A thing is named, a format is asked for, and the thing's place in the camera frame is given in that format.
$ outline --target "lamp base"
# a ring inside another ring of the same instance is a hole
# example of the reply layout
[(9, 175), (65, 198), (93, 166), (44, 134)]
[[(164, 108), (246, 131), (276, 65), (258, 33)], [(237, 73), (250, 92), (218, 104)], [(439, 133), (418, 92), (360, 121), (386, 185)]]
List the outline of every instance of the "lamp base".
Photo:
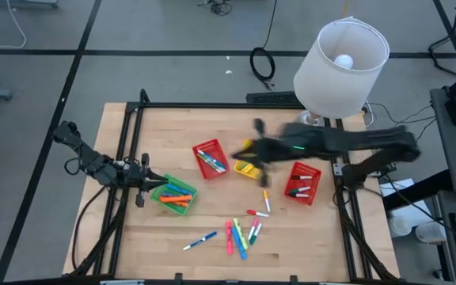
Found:
[(298, 114), (297, 119), (295, 119), (295, 122), (302, 123), (302, 124), (308, 124), (311, 126), (316, 126), (316, 127), (324, 127), (325, 126), (325, 121), (323, 120), (323, 117), (316, 115), (312, 113), (311, 111), (302, 111)]

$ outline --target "paper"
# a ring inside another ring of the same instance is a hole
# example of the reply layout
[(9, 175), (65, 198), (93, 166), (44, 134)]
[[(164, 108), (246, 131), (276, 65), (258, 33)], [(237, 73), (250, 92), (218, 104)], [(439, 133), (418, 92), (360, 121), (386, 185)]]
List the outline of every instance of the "paper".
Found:
[[(406, 180), (400, 180), (400, 181), (393, 182), (393, 185), (395, 185), (395, 188), (397, 188), (398, 190), (404, 189), (413, 184), (415, 184), (415, 183), (412, 179), (406, 179)], [(390, 194), (395, 193), (395, 190), (393, 189), (393, 187), (390, 183), (381, 184), (381, 185), (379, 185), (379, 188), (381, 189), (381, 193), (383, 196), (388, 196)], [(431, 214), (431, 212), (428, 210), (427, 205), (425, 205), (425, 202), (423, 200), (415, 202), (414, 204), (416, 206), (422, 208), (428, 214)], [(393, 211), (391, 211), (391, 214), (393, 217), (399, 216), (399, 217), (406, 218), (408, 220), (410, 226), (418, 226), (418, 225), (425, 224), (427, 222), (433, 222), (433, 220), (431, 218), (427, 217), (424, 213), (422, 213), (420, 210), (416, 209), (412, 205), (408, 205), (408, 206), (393, 210)]]

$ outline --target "pink marker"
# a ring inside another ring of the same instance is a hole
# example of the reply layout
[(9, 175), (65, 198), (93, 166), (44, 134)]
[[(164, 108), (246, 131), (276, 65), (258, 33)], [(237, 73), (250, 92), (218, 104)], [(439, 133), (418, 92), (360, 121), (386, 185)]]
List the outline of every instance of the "pink marker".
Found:
[(231, 221), (226, 222), (226, 251), (228, 252), (228, 255), (234, 253), (231, 243)]
[(253, 226), (251, 226), (251, 230), (249, 231), (249, 236), (247, 237), (248, 240), (251, 240), (251, 237), (253, 236), (254, 230), (257, 228), (257, 226), (258, 226), (258, 218), (254, 217)]

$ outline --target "blue marker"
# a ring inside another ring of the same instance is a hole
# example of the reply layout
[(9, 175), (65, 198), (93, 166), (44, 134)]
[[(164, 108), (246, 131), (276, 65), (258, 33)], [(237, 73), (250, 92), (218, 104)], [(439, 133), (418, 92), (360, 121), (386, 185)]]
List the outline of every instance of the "blue marker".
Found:
[(202, 154), (206, 159), (210, 160), (212, 163), (214, 163), (215, 165), (221, 167), (223, 170), (226, 169), (226, 167), (219, 161), (215, 160), (212, 156), (204, 153), (202, 150), (198, 150), (198, 153), (199, 154)]
[(177, 186), (177, 185), (175, 185), (175, 184), (170, 184), (170, 183), (168, 183), (168, 184), (166, 185), (166, 187), (167, 187), (168, 189), (174, 190), (175, 192), (179, 192), (180, 194), (184, 194), (184, 195), (191, 195), (191, 194), (192, 194), (190, 191), (188, 191), (188, 190), (186, 190), (186, 189), (184, 189), (184, 188), (181, 188), (181, 187), (179, 187), (179, 186)]
[(182, 250), (188, 250), (188, 249), (190, 249), (191, 247), (193, 247), (195, 245), (199, 245), (202, 242), (206, 241), (207, 239), (214, 237), (216, 234), (218, 234), (218, 232), (212, 232), (212, 233), (206, 235), (205, 237), (200, 238), (198, 241), (195, 241), (192, 244), (184, 247)]
[(246, 260), (247, 256), (245, 255), (245, 250), (244, 250), (244, 247), (242, 246), (241, 238), (238, 236), (237, 229), (235, 228), (235, 226), (231, 226), (231, 232), (234, 233), (233, 236), (235, 239), (235, 243), (237, 244), (237, 247), (238, 247), (238, 252), (241, 254), (241, 259)]

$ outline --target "light bulb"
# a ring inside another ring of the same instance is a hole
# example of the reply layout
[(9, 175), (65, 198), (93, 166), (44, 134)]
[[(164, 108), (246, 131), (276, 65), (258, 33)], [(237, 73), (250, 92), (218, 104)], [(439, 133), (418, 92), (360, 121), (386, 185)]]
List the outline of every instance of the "light bulb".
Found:
[(346, 69), (351, 69), (353, 67), (353, 58), (349, 55), (338, 55), (333, 62), (339, 67), (344, 67)]

